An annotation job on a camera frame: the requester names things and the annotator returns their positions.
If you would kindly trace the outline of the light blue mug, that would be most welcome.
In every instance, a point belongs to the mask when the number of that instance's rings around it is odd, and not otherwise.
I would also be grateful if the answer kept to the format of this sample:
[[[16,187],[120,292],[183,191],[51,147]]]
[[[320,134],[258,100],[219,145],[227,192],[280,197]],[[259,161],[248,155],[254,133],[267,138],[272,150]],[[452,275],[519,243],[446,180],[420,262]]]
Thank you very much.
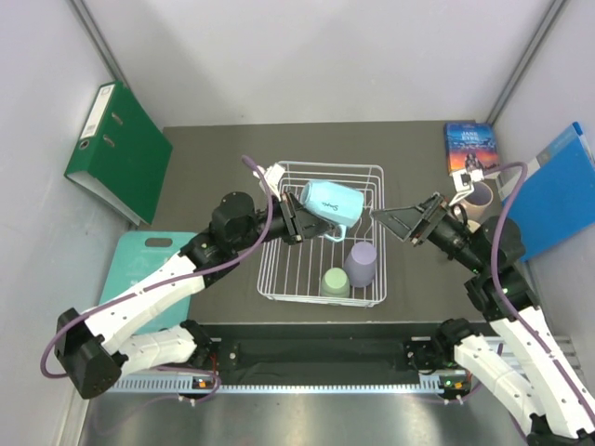
[[[311,213],[339,228],[338,236],[324,235],[333,243],[345,240],[348,230],[358,222],[364,210],[362,192],[326,180],[309,181],[299,195],[299,202]]]

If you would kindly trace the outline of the purple cup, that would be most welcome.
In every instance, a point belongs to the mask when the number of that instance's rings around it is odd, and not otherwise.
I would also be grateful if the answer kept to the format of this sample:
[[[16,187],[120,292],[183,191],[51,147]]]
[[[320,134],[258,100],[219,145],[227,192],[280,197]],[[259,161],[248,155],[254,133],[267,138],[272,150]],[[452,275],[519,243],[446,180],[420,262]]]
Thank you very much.
[[[351,248],[343,269],[350,280],[350,285],[365,288],[376,276],[377,250],[368,242],[358,242]]]

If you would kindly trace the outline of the clear pink glass mug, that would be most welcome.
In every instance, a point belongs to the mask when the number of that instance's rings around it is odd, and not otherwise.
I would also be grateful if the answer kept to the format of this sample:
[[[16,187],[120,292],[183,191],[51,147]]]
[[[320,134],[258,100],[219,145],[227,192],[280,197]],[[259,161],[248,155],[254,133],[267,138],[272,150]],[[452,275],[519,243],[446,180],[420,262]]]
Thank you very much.
[[[493,200],[492,189],[484,182],[476,182],[474,191],[460,203],[465,208],[468,219],[479,221]]]

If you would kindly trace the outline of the cream ceramic mug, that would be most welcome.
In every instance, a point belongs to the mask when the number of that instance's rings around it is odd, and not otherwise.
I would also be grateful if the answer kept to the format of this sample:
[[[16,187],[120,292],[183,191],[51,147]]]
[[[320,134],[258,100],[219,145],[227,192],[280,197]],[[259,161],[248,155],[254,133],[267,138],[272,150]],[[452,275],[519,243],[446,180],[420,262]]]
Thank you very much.
[[[469,228],[469,230],[471,232],[475,232],[480,226],[481,226],[481,224],[474,220],[469,220],[467,222],[467,227]]]

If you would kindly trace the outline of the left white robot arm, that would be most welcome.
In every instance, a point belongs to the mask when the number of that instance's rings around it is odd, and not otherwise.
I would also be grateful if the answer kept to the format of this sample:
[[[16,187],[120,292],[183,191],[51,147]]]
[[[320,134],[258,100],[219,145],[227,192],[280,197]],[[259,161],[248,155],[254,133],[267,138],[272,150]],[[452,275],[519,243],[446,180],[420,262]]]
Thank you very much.
[[[103,394],[127,374],[169,364],[201,368],[212,348],[197,322],[183,321],[149,334],[138,330],[223,279],[260,244],[303,243],[335,228],[291,192],[269,197],[263,210],[256,209],[249,194],[231,192],[214,209],[208,227],[154,273],[102,306],[60,314],[54,354],[85,400]]]

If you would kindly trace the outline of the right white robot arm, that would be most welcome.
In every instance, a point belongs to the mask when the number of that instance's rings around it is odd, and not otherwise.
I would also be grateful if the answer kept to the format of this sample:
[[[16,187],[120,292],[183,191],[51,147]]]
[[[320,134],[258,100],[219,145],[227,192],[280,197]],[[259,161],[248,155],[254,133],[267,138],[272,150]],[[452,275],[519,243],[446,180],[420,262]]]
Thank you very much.
[[[437,328],[431,338],[436,361],[474,375],[506,408],[528,444],[593,444],[594,398],[516,267],[524,253],[518,226],[499,214],[470,230],[440,193],[414,206],[375,210],[371,216],[399,240],[413,246],[431,243],[472,272],[465,283],[469,300],[520,367],[510,366],[463,318]]]

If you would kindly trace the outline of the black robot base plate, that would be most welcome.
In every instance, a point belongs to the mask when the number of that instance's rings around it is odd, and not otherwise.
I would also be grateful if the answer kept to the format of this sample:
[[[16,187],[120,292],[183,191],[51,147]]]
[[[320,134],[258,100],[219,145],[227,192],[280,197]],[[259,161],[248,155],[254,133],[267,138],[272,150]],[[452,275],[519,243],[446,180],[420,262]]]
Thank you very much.
[[[492,335],[483,322],[205,324],[198,350],[169,366],[217,371],[226,385],[414,383],[420,372],[457,369],[454,343]]]

